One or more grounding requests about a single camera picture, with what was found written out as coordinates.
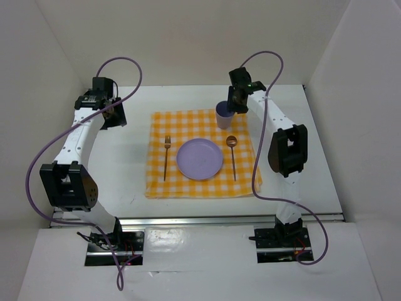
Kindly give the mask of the purple cup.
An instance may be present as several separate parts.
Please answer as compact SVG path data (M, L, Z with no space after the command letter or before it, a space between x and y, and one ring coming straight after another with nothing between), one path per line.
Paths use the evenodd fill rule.
M227 109L227 101L221 101L216 105L216 122L220 129L226 130L230 127L234 112Z

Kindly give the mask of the copper spoon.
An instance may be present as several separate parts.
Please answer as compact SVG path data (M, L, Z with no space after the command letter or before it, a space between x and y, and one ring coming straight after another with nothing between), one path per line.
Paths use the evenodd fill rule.
M236 180L236 163L235 163L235 157L234 157L234 148L235 148L235 146L237 146L237 138L233 135L228 136L226 139L226 144L231 149L232 171L233 171L234 180Z

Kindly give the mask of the copper fork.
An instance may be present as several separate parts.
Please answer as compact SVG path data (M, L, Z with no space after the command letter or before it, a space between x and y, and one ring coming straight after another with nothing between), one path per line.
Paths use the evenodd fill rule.
M164 181L167 177L167 164L168 164L168 157L169 157L169 149L171 147L171 137L170 135L165 136L164 141L164 148L165 148L165 159L164 159Z

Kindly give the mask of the purple plate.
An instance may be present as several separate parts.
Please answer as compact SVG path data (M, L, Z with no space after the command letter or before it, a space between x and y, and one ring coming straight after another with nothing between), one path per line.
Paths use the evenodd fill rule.
M203 181L214 177L221 170L223 154L211 140L197 138L181 145L177 151L176 163L185 177Z

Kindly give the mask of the yellow checkered cloth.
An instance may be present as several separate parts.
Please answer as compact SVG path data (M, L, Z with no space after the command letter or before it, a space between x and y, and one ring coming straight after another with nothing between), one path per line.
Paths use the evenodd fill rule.
M234 116L228 129L215 111L155 112L151 116L145 196L236 198L260 189L247 118Z

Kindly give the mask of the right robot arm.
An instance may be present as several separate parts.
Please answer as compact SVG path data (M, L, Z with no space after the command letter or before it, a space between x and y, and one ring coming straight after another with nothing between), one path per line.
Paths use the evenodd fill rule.
M267 96L248 96L266 91L260 81L252 81L244 67L229 72L231 85L227 97L227 110L245 114L252 110L261 120L266 119L263 129L270 138L267 159L273 172L278 175L281 199L299 202L300 173L308 158L308 130L305 125L296 125Z

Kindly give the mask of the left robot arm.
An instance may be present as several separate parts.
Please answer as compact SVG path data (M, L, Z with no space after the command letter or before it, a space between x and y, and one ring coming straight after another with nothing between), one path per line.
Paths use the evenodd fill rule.
M99 226L104 234L102 243L109 250L117 250L124 243L119 220L100 204L99 188L88 172L88 161L96 136L101 130L123 127L127 124L123 105L119 104L87 120L91 114L121 100L114 93L117 84L106 77L94 77L92 88L75 102L73 125L77 128L68 134L63 148L51 164L39 170L50 205L70 212L92 230Z

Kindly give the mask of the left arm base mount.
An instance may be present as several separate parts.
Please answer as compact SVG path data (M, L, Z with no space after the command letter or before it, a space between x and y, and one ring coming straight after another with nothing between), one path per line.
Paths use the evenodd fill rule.
M101 234L90 233L84 235L76 233L87 243L86 267L105 267L115 264L112 251L115 252L117 262L121 266L139 266L143 264L143 249L145 244L144 231L123 231L120 223L117 223L113 233L107 234L111 246Z

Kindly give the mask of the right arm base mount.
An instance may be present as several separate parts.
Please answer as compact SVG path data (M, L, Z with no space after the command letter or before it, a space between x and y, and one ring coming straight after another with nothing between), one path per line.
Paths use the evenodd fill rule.
M258 263L314 260L309 233L301 218L291 224L275 218L273 228L256 228L248 240L255 242Z

